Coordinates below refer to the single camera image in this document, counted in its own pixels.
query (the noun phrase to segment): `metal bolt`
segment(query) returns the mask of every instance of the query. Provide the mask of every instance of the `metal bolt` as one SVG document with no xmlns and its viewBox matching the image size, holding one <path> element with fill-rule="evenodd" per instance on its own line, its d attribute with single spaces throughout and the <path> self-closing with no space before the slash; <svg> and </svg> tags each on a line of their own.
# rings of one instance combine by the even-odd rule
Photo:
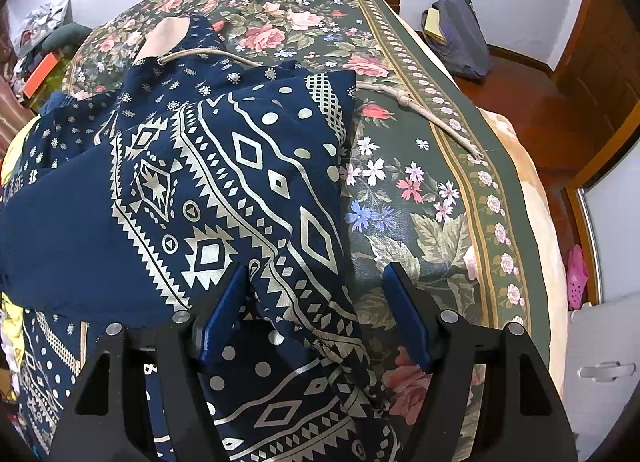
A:
<svg viewBox="0 0 640 462">
<path fill-rule="evenodd" d="M 455 323 L 458 321 L 458 313 L 452 310 L 443 310 L 440 312 L 440 319 L 444 321 L 444 323 Z"/>
<path fill-rule="evenodd" d="M 172 319 L 174 320 L 174 323 L 180 324 L 180 323 L 184 323 L 185 321 L 188 321 L 190 317 L 191 317 L 191 314 L 189 314 L 188 310 L 179 310 L 174 314 Z"/>
<path fill-rule="evenodd" d="M 509 323 L 509 326 L 507 328 L 509 329 L 509 332 L 511 332 L 514 336 L 522 336 L 524 334 L 524 327 L 520 323 L 516 323 L 515 321 Z"/>
<path fill-rule="evenodd" d="M 115 336 L 116 334 L 119 334 L 121 331 L 122 331 L 122 325 L 120 323 L 111 323 L 107 327 L 107 334 L 109 336 Z"/>
</svg>

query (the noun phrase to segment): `wooden floor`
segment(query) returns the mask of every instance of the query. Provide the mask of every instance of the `wooden floor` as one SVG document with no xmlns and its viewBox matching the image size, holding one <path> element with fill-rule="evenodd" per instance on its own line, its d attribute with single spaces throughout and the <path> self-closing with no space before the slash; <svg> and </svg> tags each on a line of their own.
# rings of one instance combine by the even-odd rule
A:
<svg viewBox="0 0 640 462">
<path fill-rule="evenodd" d="M 562 190 L 595 154 L 581 114 L 545 73 L 492 57 L 494 68 L 483 84 L 455 78 L 475 105 L 507 117 L 529 152 L 545 187 L 558 232 L 562 258 L 577 243 L 573 217 Z"/>
</svg>

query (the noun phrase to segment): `backpack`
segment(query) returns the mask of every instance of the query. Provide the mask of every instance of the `backpack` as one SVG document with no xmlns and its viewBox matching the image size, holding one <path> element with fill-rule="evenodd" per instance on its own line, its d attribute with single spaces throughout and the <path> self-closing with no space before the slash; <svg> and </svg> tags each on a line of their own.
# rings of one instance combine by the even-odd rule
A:
<svg viewBox="0 0 640 462">
<path fill-rule="evenodd" d="M 439 0 L 433 7 L 440 12 L 440 31 L 447 42 L 440 43 L 424 32 L 427 45 L 451 74 L 482 79 L 489 73 L 491 61 L 471 0 Z"/>
</svg>

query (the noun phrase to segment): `floral tablecloth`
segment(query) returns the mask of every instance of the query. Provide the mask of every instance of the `floral tablecloth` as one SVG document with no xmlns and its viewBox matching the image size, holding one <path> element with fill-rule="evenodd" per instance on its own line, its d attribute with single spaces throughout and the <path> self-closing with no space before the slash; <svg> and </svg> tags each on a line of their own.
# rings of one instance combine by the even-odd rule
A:
<svg viewBox="0 0 640 462">
<path fill-rule="evenodd" d="M 342 156 L 346 285 L 390 414 L 406 438 L 430 376 L 401 345 L 382 269 L 401 262 L 443 308 L 501 328 L 515 320 L 548 361 L 550 328 L 538 246 L 514 165 L 478 110 L 424 55 L 382 0 L 143 0 L 96 28 L 66 72 L 78 98 L 115 89 L 145 34 L 166 16 L 204 14 L 227 49 L 264 64 L 299 60 L 313 71 L 406 90 L 486 157 L 476 160 L 395 100 L 358 92 Z M 474 371 L 457 458 L 472 445 L 484 373 Z"/>
</svg>

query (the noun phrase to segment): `beige cord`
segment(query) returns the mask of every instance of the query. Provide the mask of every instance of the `beige cord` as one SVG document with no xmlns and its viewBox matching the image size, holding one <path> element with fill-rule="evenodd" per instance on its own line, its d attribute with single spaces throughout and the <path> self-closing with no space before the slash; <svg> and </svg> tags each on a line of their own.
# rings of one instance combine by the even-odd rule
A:
<svg viewBox="0 0 640 462">
<path fill-rule="evenodd" d="M 179 50 L 178 52 L 171 52 L 170 54 L 165 54 L 158 58 L 158 63 L 161 65 L 165 65 L 169 63 L 169 61 L 173 61 L 175 59 L 180 59 L 181 57 L 191 56 L 194 54 L 216 54 L 221 56 L 229 57 L 233 60 L 236 60 L 244 65 L 249 67 L 258 67 L 262 66 L 260 63 L 256 63 L 254 61 L 250 61 L 247 58 L 237 56 L 232 54 L 231 52 L 227 52 L 225 50 L 220 50 L 217 48 L 190 48 L 186 50 Z M 458 132 L 454 131 L 446 122 L 442 119 L 438 118 L 434 115 L 430 110 L 425 108 L 424 106 L 419 105 L 414 100 L 409 97 L 408 92 L 404 92 L 404 90 L 397 90 L 395 88 L 381 85 L 381 84 L 372 84 L 365 83 L 364 81 L 356 81 L 356 88 L 360 90 L 372 90 L 373 92 L 383 92 L 391 97 L 395 97 L 398 101 L 398 104 L 402 107 L 410 108 L 414 112 L 417 112 L 425 119 L 428 119 L 430 122 L 435 124 L 438 128 L 443 130 L 449 137 L 451 137 L 456 143 L 458 143 L 462 148 L 467 150 L 474 158 L 482 158 L 482 153 L 478 152 L 478 148 L 471 143 L 470 140 L 466 137 L 462 137 Z"/>
</svg>

